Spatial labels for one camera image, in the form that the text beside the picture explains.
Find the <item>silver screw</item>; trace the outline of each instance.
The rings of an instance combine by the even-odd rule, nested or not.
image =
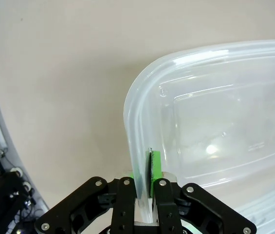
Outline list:
[[[188,187],[188,188],[186,189],[186,191],[189,192],[189,193],[192,193],[192,192],[194,191],[194,188],[193,188],[193,187]]]
[[[165,180],[160,180],[159,184],[160,184],[161,186],[165,186],[165,185],[166,185],[166,181],[165,181]]]
[[[48,230],[49,228],[50,228],[50,225],[48,223],[43,223],[41,225],[41,229],[44,230],[44,231]]]
[[[96,186],[101,186],[103,183],[101,182],[101,181],[97,181],[96,183],[95,183],[95,185]]]
[[[243,233],[244,233],[244,234],[250,234],[250,233],[251,233],[251,229],[249,229],[249,228],[244,228],[244,229],[243,229]]]

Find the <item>bolt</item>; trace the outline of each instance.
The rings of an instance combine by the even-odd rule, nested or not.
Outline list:
[[[165,186],[165,185],[166,185],[166,181],[165,181],[165,180],[160,180],[159,184],[160,184],[161,186]]]
[[[193,187],[188,187],[188,188],[186,189],[186,191],[189,192],[189,193],[192,193],[192,192],[194,191],[194,188],[193,188]]]
[[[50,225],[48,223],[43,223],[41,225],[41,229],[44,230],[44,231],[48,230],[49,228],[50,228]]]
[[[95,183],[96,186],[101,186],[103,183],[99,180]]]
[[[244,234],[250,234],[250,233],[251,233],[251,229],[249,229],[249,228],[244,228],[244,229],[243,229],[243,233],[244,233]]]

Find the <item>plastic container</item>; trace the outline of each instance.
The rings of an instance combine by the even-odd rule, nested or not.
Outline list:
[[[132,84],[124,120],[139,206],[151,221],[146,151],[275,234],[275,40],[181,51]]]

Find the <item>beige table surface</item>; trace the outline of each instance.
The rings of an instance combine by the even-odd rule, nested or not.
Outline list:
[[[275,39],[275,0],[0,0],[0,108],[47,204],[131,169],[123,106],[149,63],[257,39]]]

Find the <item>white wheel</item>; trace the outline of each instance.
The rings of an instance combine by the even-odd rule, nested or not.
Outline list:
[[[10,172],[16,172],[19,177],[22,177],[24,175],[24,172],[19,167],[13,167]]]
[[[27,181],[24,181],[22,184],[25,187],[25,190],[27,192],[29,192],[31,190],[31,184],[30,183],[28,183]]]

